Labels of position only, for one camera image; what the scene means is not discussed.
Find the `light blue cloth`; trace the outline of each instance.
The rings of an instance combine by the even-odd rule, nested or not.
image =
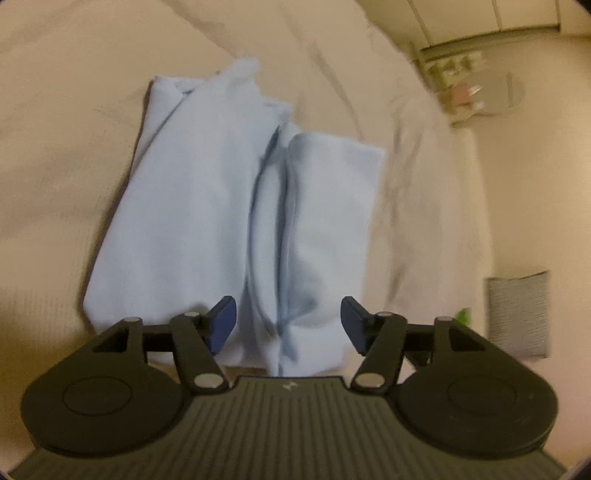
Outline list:
[[[309,375],[339,365],[343,296],[358,296],[383,152],[299,132],[258,62],[207,80],[157,77],[132,176],[87,287],[98,331],[166,323],[224,295],[225,365]]]

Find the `logo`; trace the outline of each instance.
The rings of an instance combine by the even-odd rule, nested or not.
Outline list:
[[[299,387],[299,385],[292,380],[291,382],[284,383],[282,387],[286,390],[292,391],[293,389]]]

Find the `bed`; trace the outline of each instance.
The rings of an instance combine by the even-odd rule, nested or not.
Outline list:
[[[362,301],[414,323],[472,307],[490,240],[477,150],[353,0],[0,4],[0,469],[31,449],[24,388],[81,345],[89,267],[125,186],[156,74],[261,62],[305,129],[384,147]],[[338,372],[348,377],[352,352]]]

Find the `cabinet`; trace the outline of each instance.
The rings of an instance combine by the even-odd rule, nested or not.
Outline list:
[[[558,25],[556,0],[496,0],[502,30]]]
[[[499,30],[491,0],[411,1],[433,45]]]

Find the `ribbed rubber surface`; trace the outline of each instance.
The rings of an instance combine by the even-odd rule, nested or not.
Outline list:
[[[543,452],[462,459],[412,436],[382,398],[339,378],[242,378],[232,391],[196,398],[156,442],[104,459],[37,450],[15,480],[396,479],[554,480]]]

